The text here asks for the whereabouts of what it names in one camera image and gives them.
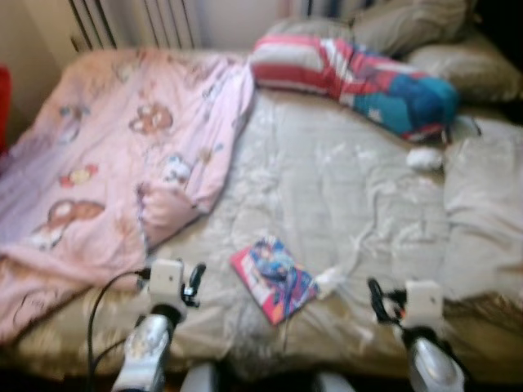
book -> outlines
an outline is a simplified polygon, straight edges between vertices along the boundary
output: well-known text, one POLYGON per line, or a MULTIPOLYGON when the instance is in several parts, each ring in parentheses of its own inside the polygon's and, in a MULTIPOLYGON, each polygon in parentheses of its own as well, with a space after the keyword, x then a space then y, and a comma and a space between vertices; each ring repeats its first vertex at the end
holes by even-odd
POLYGON ((230 258, 238 276, 276 325, 318 295, 312 276, 275 237, 265 237, 230 258))

crumpled bedding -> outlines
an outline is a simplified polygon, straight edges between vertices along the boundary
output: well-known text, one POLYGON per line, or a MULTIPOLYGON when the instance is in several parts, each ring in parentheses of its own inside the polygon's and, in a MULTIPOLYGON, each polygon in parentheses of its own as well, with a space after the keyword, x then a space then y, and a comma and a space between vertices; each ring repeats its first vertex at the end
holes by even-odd
POLYGON ((253 90, 223 54, 96 51, 67 68, 0 157, 0 345, 211 211, 253 90))
MULTIPOLYGON (((213 213, 167 241, 151 257, 182 257, 186 272, 208 270, 172 343, 171 370, 225 360, 244 379, 322 363, 348 372, 405 376, 405 350, 374 323, 368 276, 384 289, 435 276, 449 222, 441 175, 407 168, 409 145, 328 100, 260 91, 239 138, 228 184, 213 213), (331 267, 341 290, 312 301, 272 327, 229 257, 261 236, 282 238, 313 275, 331 267)), ((84 374, 90 290, 27 332, 2 361, 46 376, 84 374)), ((522 382, 523 331, 494 325, 467 303, 447 304, 445 331, 456 354, 483 381, 522 382)), ((125 337, 147 307, 111 292, 95 323, 95 351, 125 337)), ((116 372, 122 349, 99 366, 116 372)))

pillow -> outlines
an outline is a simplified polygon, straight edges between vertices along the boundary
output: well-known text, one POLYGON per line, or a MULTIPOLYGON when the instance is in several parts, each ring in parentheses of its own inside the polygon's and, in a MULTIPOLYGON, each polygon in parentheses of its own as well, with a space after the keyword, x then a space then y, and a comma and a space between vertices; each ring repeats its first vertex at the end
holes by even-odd
POLYGON ((250 64, 260 86, 330 96, 407 140, 441 133, 458 106, 447 82, 342 39, 262 38, 250 64))
POLYGON ((451 300, 523 297, 523 135, 477 137, 446 152, 449 246, 439 278, 451 300))
POLYGON ((358 14, 355 42, 386 56, 400 56, 430 42, 455 40, 472 0, 391 0, 358 14))
POLYGON ((521 73, 476 30, 460 43, 417 49, 405 61, 451 82, 466 102, 507 102, 523 96, 521 73))
POLYGON ((341 38, 352 41, 353 34, 347 24, 326 18, 287 18, 280 20, 266 35, 306 35, 320 38, 341 38))

bed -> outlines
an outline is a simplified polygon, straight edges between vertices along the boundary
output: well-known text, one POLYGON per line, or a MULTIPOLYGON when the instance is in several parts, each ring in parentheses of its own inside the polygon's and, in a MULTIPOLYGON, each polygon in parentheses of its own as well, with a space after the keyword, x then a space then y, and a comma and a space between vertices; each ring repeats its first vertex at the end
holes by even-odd
MULTIPOLYGON (((408 150, 326 99, 260 91, 215 211, 152 256, 182 257, 187 270, 208 265, 202 305, 177 329, 171 369, 223 359, 246 379, 319 363, 403 376, 405 352, 390 328, 374 323, 366 277, 384 287, 433 277, 449 240, 443 177, 411 171, 408 150), (279 327, 270 326, 227 262, 268 234, 281 237, 314 275, 355 264, 343 290, 279 327)), ((26 332, 2 361, 57 378, 84 374, 87 318, 97 293, 86 292, 26 332)), ((111 292, 97 316, 95 350, 125 337, 145 307, 144 296, 111 292)), ((447 318, 446 331, 481 380, 521 382, 521 329, 457 313, 447 318)), ((115 350, 100 372, 115 372, 121 354, 115 350)))

red object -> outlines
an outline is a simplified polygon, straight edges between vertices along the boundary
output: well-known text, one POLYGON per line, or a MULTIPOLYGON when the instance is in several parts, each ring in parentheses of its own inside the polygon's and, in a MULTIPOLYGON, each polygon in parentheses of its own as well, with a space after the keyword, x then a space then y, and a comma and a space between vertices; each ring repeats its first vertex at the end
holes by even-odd
POLYGON ((6 131, 10 99, 11 75, 6 67, 0 66, 0 154, 7 151, 6 131))

